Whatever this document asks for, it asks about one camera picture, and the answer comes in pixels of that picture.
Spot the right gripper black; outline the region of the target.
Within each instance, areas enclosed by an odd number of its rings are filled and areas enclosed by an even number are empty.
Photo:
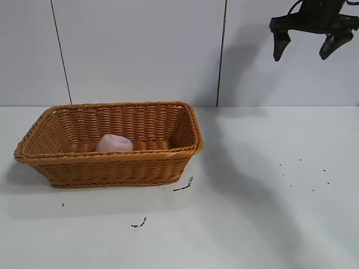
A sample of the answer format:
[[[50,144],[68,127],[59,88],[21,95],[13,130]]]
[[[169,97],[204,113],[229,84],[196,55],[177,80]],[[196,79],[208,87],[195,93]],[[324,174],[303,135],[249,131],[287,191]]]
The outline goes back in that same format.
[[[352,33],[336,33],[340,31],[357,31],[358,17],[341,14],[345,1],[299,1],[298,12],[287,13],[270,20],[273,32],[273,57],[276,62],[291,42],[288,30],[307,33],[328,34],[319,51],[322,60],[326,60],[335,50],[353,39]]]

